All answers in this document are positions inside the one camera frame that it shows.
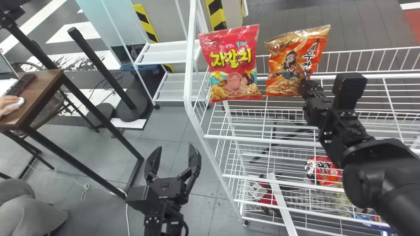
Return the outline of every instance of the plastic bag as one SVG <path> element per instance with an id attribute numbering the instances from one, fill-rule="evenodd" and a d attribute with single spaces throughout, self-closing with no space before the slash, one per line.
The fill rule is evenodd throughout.
<path id="1" fill-rule="evenodd" d="M 251 25 L 198 35 L 209 64 L 210 103 L 263 98 L 255 65 L 259 30 L 259 25 Z"/>
<path id="2" fill-rule="evenodd" d="M 267 96 L 296 96 L 317 68 L 331 25 L 282 34 L 265 42 L 270 52 Z"/>

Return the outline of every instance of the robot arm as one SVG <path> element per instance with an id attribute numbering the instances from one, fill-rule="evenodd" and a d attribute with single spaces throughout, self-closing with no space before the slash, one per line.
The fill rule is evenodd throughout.
<path id="1" fill-rule="evenodd" d="M 188 168 L 172 178 L 158 177 L 161 155 L 162 147 L 158 147 L 147 158 L 144 167 L 147 186 L 131 187 L 126 202 L 144 214 L 145 236 L 181 236 L 183 227 L 188 236 L 188 226 L 180 211 L 200 175 L 201 154 L 189 144 Z M 162 233 L 163 224 L 166 224 L 166 233 Z"/>
<path id="2" fill-rule="evenodd" d="M 376 140 L 367 134 L 354 108 L 367 79 L 338 74 L 334 99 L 315 81 L 302 83 L 304 117 L 319 128 L 318 141 L 335 166 L 343 169 L 343 187 L 360 208 L 373 208 L 401 236 L 418 234 L 420 161 L 397 139 Z"/>

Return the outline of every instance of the human hand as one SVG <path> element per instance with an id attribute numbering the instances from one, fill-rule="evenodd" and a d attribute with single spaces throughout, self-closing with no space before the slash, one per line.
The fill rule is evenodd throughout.
<path id="1" fill-rule="evenodd" d="M 19 107 L 6 108 L 7 105 L 17 103 L 19 98 L 17 96 L 3 96 L 0 97 L 0 117 L 2 117 L 6 112 L 14 111 L 19 109 Z"/>

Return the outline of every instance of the white wire shelf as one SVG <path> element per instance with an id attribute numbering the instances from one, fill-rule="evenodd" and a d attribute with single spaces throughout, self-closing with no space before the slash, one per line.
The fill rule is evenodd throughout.
<path id="1" fill-rule="evenodd" d="M 257 71 L 266 74 L 268 56 L 257 56 Z M 420 71 L 420 47 L 395 47 L 323 52 L 315 73 L 382 73 Z"/>
<path id="2" fill-rule="evenodd" d="M 193 74 L 192 98 L 196 100 L 201 90 L 206 72 Z M 185 73 L 166 73 L 163 77 L 153 100 L 155 102 L 183 102 Z"/>
<path id="3" fill-rule="evenodd" d="M 270 215 L 265 215 L 259 206 L 252 204 L 243 205 L 243 219 L 258 221 L 262 223 L 286 226 L 284 221 L 280 219 L 274 212 L 270 211 Z M 313 215 L 291 212 L 293 224 L 298 230 L 311 231 L 321 233 L 323 235 L 333 236 L 381 236 L 381 231 L 369 228 L 361 223 L 355 223 L 347 220 L 337 220 L 331 218 L 323 218 Z"/>
<path id="4" fill-rule="evenodd" d="M 186 47 L 186 41 L 146 43 L 134 63 L 138 66 L 186 63 Z M 200 42 L 196 39 L 194 51 L 199 51 L 199 48 Z"/>
<path id="5" fill-rule="evenodd" d="M 381 235 L 380 230 L 367 224 L 387 227 L 384 222 L 366 221 L 357 216 L 362 209 L 354 207 L 341 188 L 341 180 L 332 182 L 335 187 L 321 186 L 317 180 L 311 184 L 306 176 L 306 161 L 313 156 L 323 156 L 322 148 L 299 147 L 293 145 L 271 145 L 218 140 L 214 150 L 215 160 L 222 171 L 222 177 L 243 219 L 284 226 L 284 222 L 272 210 L 266 215 L 261 207 L 281 207 L 273 204 L 274 195 L 264 196 L 265 201 L 257 201 L 251 190 L 256 183 L 276 182 L 282 189 L 285 208 L 291 214 L 296 229 L 319 231 L 329 235 Z M 269 181 L 266 176 L 274 172 L 277 180 Z"/>
<path id="6" fill-rule="evenodd" d="M 377 139 L 397 138 L 420 154 L 420 74 L 406 78 L 369 79 L 356 113 L 367 132 Z M 320 79 L 325 94 L 333 80 Z M 320 147 L 318 129 L 306 126 L 301 97 L 267 97 L 263 100 L 228 101 L 230 113 L 216 104 L 204 138 Z"/>
<path id="7" fill-rule="evenodd" d="M 420 155 L 419 57 L 420 47 L 324 52 L 311 79 L 333 97 L 337 73 L 362 73 L 368 82 L 355 111 L 367 132 L 376 139 L 399 139 Z M 187 71 L 192 67 L 187 63 Z M 289 225 L 288 231 L 292 224 L 298 230 L 333 236 L 382 235 L 375 227 L 389 226 L 353 206 L 339 176 L 322 182 L 309 179 L 308 159 L 326 155 L 318 142 L 319 131 L 307 126 L 301 97 L 265 96 L 267 55 L 257 56 L 257 70 L 262 100 L 224 101 L 207 110 L 209 76 L 202 78 L 198 94 L 191 89 L 195 78 L 189 74 L 184 87 L 187 114 L 239 218 Z M 272 173 L 276 178 L 267 179 Z M 272 194 L 258 201 L 258 187 L 251 188 L 257 182 L 278 186 L 286 205 L 274 204 Z M 271 209 L 269 214 L 261 207 Z M 272 209 L 288 212 L 291 218 L 287 214 L 279 218 Z"/>

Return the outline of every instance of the computer mouse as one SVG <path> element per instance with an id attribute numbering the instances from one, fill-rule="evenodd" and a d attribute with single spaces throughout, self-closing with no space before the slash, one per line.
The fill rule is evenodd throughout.
<path id="1" fill-rule="evenodd" d="M 25 103 L 25 99 L 23 97 L 20 97 L 19 101 L 17 103 L 9 104 L 9 105 L 5 106 L 5 108 L 15 108 L 15 107 L 19 108 L 24 103 Z M 8 111 L 8 112 L 4 113 L 3 115 L 10 114 L 11 112 L 13 112 L 13 111 Z"/>

